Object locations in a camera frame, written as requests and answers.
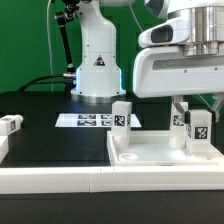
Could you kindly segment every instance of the white block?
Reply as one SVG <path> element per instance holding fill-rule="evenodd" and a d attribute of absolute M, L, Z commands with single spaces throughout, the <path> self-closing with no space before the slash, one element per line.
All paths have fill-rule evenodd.
<path fill-rule="evenodd" d="M 192 110 L 186 146 L 192 155 L 206 156 L 210 150 L 212 114 L 206 110 Z"/>
<path fill-rule="evenodd" d="M 131 130 L 132 103 L 117 101 L 112 105 L 112 135 L 114 142 L 120 149 L 129 147 L 129 133 Z"/>
<path fill-rule="evenodd" d="M 184 111 L 188 111 L 188 103 L 180 103 Z M 172 104 L 171 119 L 170 119 L 170 134 L 169 146 L 171 148 L 185 148 L 186 147 L 186 124 L 182 122 L 182 114 L 179 113 L 176 107 Z"/>
<path fill-rule="evenodd" d="M 7 115 L 0 119 L 0 136 L 8 136 L 21 128 L 23 117 Z"/>

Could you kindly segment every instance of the black cable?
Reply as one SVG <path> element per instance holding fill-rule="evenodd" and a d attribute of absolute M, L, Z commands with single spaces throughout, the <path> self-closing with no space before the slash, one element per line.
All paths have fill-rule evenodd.
<path fill-rule="evenodd" d="M 42 81 L 42 80 L 46 80 L 46 79 L 52 79 L 52 78 L 63 78 L 63 75 L 49 75 L 49 76 L 42 76 L 42 77 L 33 79 L 32 81 L 28 82 L 24 86 L 20 87 L 17 91 L 23 92 L 27 87 L 29 87 L 30 85 L 32 85 L 32 84 L 34 84 L 38 81 Z"/>
<path fill-rule="evenodd" d="M 24 88 L 22 90 L 19 90 L 19 91 L 24 92 L 24 90 L 27 89 L 29 86 L 47 85 L 47 84 L 64 84 L 64 82 L 36 82 L 36 83 L 29 83 L 26 86 L 24 86 Z"/>

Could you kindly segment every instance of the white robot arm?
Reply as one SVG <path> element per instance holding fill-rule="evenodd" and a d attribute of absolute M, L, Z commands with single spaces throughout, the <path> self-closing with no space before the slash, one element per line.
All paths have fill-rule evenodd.
<path fill-rule="evenodd" d="M 224 92 L 224 1 L 170 0 L 166 23 L 143 32 L 134 66 L 139 97 Z"/>
<path fill-rule="evenodd" d="M 145 0 L 145 7 L 157 18 L 167 19 L 170 0 Z"/>
<path fill-rule="evenodd" d="M 126 93 L 121 87 L 121 70 L 116 64 L 116 28 L 102 16 L 100 6 L 121 7 L 134 1 L 75 0 L 76 4 L 79 2 L 75 15 L 81 23 L 82 64 L 76 70 L 76 87 L 71 91 L 73 99 L 106 103 Z"/>

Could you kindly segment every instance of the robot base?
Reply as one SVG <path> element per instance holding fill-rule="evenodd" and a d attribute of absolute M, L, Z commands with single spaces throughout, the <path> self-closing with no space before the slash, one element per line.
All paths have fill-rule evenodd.
<path fill-rule="evenodd" d="M 94 96 L 84 96 L 81 94 L 77 94 L 75 91 L 71 92 L 71 98 L 74 101 L 82 101 L 85 103 L 112 103 L 117 100 L 122 100 L 126 98 L 126 92 L 119 94 L 117 96 L 111 97 L 94 97 Z"/>

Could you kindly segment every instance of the white tray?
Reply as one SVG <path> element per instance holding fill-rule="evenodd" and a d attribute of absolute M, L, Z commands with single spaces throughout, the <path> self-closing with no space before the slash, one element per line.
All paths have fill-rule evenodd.
<path fill-rule="evenodd" d="M 169 131 L 131 131 L 129 148 L 123 150 L 116 146 L 111 132 L 108 132 L 107 136 L 107 148 L 112 166 L 224 164 L 224 156 L 212 145 L 202 157 L 190 155 L 187 148 L 170 148 Z"/>

